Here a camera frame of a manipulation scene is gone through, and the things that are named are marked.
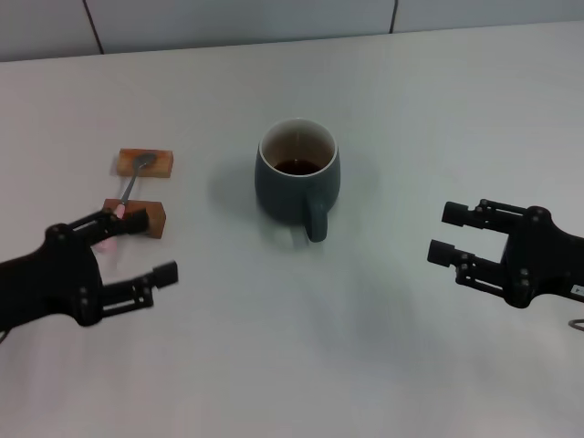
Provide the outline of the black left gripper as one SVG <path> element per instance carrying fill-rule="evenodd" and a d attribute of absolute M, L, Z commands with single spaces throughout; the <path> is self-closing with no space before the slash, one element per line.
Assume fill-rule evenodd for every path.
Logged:
<path fill-rule="evenodd" d="M 178 282 L 176 262 L 103 287 L 96 257 L 84 242 L 143 234 L 148 229 L 145 209 L 126 218 L 105 209 L 68 225 L 48 227 L 36 251 L 1 264 L 1 330 L 51 315 L 69 316 L 81 327 L 89 327 L 103 318 L 152 308 L 153 290 Z"/>

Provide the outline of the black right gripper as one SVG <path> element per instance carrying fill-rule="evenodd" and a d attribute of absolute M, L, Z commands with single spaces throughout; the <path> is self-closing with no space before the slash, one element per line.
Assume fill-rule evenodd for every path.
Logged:
<path fill-rule="evenodd" d="M 583 239 L 559 229 L 549 210 L 522 208 L 486 199 L 471 209 L 447 202 L 442 222 L 477 229 L 513 229 L 502 262 L 496 263 L 432 240 L 427 261 L 453 266 L 455 283 L 527 308 L 541 295 L 583 300 Z"/>

